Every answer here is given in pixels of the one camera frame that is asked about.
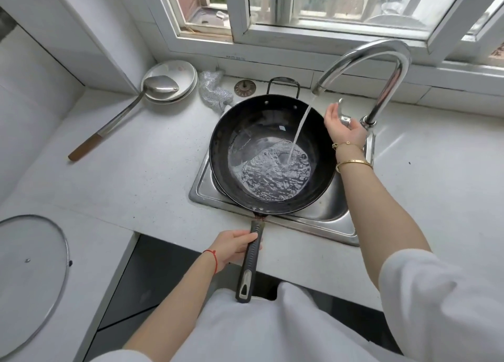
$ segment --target faucet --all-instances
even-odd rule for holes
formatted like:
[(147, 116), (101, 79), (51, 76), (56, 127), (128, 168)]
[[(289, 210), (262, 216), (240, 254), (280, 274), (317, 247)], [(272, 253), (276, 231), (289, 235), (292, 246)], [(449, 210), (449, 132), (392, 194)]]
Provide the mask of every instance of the faucet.
[[(366, 59), (382, 55), (394, 56), (396, 58), (396, 68), (376, 100), (373, 110), (360, 120), (362, 126), (369, 131), (376, 124), (376, 117), (394, 95), (411, 65), (411, 53), (404, 42), (396, 39), (380, 39), (349, 51), (320, 76), (317, 83), (312, 87), (312, 93), (316, 96), (320, 95), (346, 69)], [(341, 109), (338, 109), (338, 115), (341, 122), (348, 127), (350, 117), (343, 115)], [(374, 152), (374, 135), (371, 136), (368, 144), (371, 144), (371, 152)]]

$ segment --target white sleeve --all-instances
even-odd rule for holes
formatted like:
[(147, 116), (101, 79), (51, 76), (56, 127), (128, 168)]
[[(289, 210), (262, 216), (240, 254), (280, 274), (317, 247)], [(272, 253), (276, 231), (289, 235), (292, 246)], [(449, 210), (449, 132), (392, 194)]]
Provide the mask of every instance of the white sleeve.
[(136, 350), (114, 350), (93, 358), (91, 362), (152, 362)]
[(414, 249), (385, 261), (379, 287), (388, 326), (405, 356), (419, 362), (504, 361), (502, 290)]

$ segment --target black handle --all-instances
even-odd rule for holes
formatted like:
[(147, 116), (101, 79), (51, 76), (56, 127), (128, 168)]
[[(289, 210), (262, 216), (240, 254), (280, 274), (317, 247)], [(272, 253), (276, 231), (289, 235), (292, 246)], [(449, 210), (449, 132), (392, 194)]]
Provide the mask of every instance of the black handle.
[(294, 79), (292, 78), (287, 78), (285, 76), (277, 76), (276, 78), (272, 78), (268, 82), (268, 89), (266, 90), (266, 95), (270, 93), (270, 87), (271, 87), (271, 82), (282, 82), (282, 83), (291, 83), (297, 86), (297, 94), (296, 94), (296, 99), (299, 99), (299, 92), (301, 91), (301, 85)]
[(257, 238), (247, 245), (243, 265), (241, 266), (238, 286), (236, 287), (236, 301), (241, 303), (250, 302), (252, 291), (254, 290), (255, 268), (259, 256), (259, 247), (261, 246), (261, 237), (263, 236), (264, 221), (252, 220), (250, 232), (256, 232)]

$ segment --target faucet handle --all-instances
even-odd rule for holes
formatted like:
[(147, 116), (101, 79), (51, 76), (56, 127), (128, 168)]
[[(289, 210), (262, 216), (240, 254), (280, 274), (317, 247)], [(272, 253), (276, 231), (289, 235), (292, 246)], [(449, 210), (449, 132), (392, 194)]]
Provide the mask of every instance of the faucet handle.
[(343, 102), (343, 98), (338, 100), (338, 118), (340, 118), (340, 122), (342, 122), (345, 127), (348, 127), (350, 125), (351, 118), (343, 113), (341, 102)]

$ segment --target gold bracelet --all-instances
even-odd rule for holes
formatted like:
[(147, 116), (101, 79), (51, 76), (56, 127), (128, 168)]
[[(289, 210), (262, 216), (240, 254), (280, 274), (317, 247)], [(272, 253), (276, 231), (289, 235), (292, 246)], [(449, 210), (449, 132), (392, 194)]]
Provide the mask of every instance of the gold bracelet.
[(333, 143), (333, 149), (336, 150), (338, 148), (338, 146), (342, 146), (343, 144), (346, 144), (347, 146), (356, 146), (357, 148), (359, 148), (362, 151), (361, 147), (359, 147), (358, 145), (356, 145), (354, 143), (350, 143), (350, 142), (343, 142), (340, 144)]
[(365, 165), (368, 165), (369, 167), (371, 167), (371, 169), (373, 169), (373, 166), (372, 166), (371, 164), (369, 164), (369, 163), (368, 163), (367, 161), (365, 161), (365, 160), (346, 160), (346, 161), (344, 161), (344, 162), (337, 163), (337, 165), (336, 165), (336, 171), (337, 171), (338, 173), (341, 173), (341, 172), (340, 172), (340, 168), (339, 168), (339, 167), (340, 167), (340, 165), (342, 165), (342, 164), (348, 164), (348, 163), (359, 163), (359, 164), (365, 164)]

